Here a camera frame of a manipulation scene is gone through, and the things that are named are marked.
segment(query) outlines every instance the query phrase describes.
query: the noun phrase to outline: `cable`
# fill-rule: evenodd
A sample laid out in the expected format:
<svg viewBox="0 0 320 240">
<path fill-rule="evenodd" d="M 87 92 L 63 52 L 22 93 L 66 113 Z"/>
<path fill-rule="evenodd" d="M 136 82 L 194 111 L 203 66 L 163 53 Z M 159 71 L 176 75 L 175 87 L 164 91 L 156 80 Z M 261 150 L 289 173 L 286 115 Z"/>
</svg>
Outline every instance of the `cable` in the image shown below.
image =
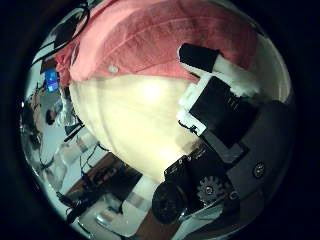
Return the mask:
<svg viewBox="0 0 320 240">
<path fill-rule="evenodd" d="M 97 147 L 98 147 L 99 143 L 97 143 L 94 148 L 93 148 L 93 151 L 91 152 L 91 154 L 89 155 L 89 157 L 87 158 L 87 160 L 85 161 L 85 163 L 83 164 L 83 166 L 81 167 L 81 172 L 83 172 L 83 168 L 85 167 L 85 165 L 87 164 L 90 168 L 93 168 L 93 166 L 91 166 L 89 164 L 89 160 L 90 158 L 93 156 L 93 154 L 95 153 Z"/>
<path fill-rule="evenodd" d="M 51 55 L 59 52 L 61 49 L 63 49 L 65 46 L 67 46 L 69 43 L 71 43 L 74 39 L 76 39 L 76 38 L 83 32 L 83 30 L 86 28 L 86 26 L 87 26 L 87 24 L 88 24 L 88 22 L 89 22 L 89 19 L 90 19 L 90 10 L 89 10 L 89 8 L 88 8 L 87 6 L 81 6 L 81 5 L 78 6 L 77 8 L 83 9 L 83 15 L 82 15 L 82 16 L 86 16 L 85 23 L 83 24 L 83 26 L 82 26 L 82 28 L 79 30 L 79 32 L 78 32 L 76 35 L 74 35 L 69 42 L 67 42 L 67 43 L 65 43 L 65 44 L 57 47 L 56 49 L 54 49 L 54 50 L 52 50 L 51 52 L 43 55 L 42 57 L 39 57 L 37 60 L 35 60 L 35 61 L 31 64 L 30 68 L 31 68 L 33 65 L 35 65 L 37 62 L 39 62 L 39 61 L 41 61 L 41 60 L 44 60 L 44 59 L 46 59 L 47 57 L 49 57 L 49 56 L 51 56 Z"/>
<path fill-rule="evenodd" d="M 103 151 L 108 151 L 108 152 L 109 152 L 109 150 L 108 150 L 108 149 L 106 149 L 106 148 L 102 147 L 102 145 L 101 145 L 101 143 L 100 143 L 100 142 L 98 142 L 98 146 L 99 146 L 99 148 L 100 148 L 101 150 L 103 150 Z"/>
</svg>

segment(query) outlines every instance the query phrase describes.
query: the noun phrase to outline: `bolt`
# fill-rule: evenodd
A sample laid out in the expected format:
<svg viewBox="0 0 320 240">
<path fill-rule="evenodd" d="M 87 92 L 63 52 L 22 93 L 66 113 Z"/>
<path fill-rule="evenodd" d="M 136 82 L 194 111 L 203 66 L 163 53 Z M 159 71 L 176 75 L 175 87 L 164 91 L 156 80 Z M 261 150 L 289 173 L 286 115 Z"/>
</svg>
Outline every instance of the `bolt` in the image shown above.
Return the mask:
<svg viewBox="0 0 320 240">
<path fill-rule="evenodd" d="M 236 191 L 232 191 L 231 193 L 229 193 L 229 199 L 230 200 L 235 200 L 238 198 L 238 194 Z"/>
<path fill-rule="evenodd" d="M 206 193 L 208 194 L 208 195 L 211 195 L 212 193 L 213 193 L 213 188 L 212 187 L 206 187 Z"/>
<path fill-rule="evenodd" d="M 265 165 L 264 163 L 258 163 L 253 169 L 253 175 L 255 178 L 261 178 L 265 172 Z"/>
</svg>

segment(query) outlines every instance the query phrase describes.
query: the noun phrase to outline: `blue screen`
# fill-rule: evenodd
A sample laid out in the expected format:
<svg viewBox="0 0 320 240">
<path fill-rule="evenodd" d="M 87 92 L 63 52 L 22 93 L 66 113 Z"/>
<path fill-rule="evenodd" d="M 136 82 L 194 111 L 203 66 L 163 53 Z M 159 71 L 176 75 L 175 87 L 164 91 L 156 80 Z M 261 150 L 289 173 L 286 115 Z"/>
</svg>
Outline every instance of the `blue screen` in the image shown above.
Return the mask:
<svg viewBox="0 0 320 240">
<path fill-rule="evenodd" d="M 54 69 L 45 71 L 45 82 L 49 92 L 54 92 L 59 88 L 59 76 Z"/>
</svg>

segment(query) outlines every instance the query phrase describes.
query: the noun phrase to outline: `gear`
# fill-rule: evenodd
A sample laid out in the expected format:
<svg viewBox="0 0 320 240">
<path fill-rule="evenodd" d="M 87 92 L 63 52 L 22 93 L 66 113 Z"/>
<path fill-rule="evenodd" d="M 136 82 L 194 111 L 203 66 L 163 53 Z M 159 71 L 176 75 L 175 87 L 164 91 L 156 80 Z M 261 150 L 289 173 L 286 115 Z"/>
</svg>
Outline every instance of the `gear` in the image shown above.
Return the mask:
<svg viewBox="0 0 320 240">
<path fill-rule="evenodd" d="M 204 205 L 210 205 L 224 197 L 225 189 L 218 177 L 205 177 L 200 181 L 197 195 Z"/>
</svg>

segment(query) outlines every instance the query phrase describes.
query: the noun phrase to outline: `pink fabric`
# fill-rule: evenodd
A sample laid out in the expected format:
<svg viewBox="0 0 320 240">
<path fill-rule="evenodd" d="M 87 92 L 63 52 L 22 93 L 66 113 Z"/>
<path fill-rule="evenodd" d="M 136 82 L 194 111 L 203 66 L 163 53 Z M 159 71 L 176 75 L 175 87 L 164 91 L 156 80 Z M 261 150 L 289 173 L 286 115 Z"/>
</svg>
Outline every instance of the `pink fabric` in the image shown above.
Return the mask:
<svg viewBox="0 0 320 240">
<path fill-rule="evenodd" d="M 91 77 L 141 74 L 193 79 L 177 57 L 183 43 L 220 50 L 249 68 L 256 34 L 230 11 L 199 0 L 109 0 L 91 12 L 81 36 L 56 55 L 61 84 Z M 77 43 L 78 54 L 70 66 Z M 116 66 L 119 71 L 108 71 Z"/>
</svg>

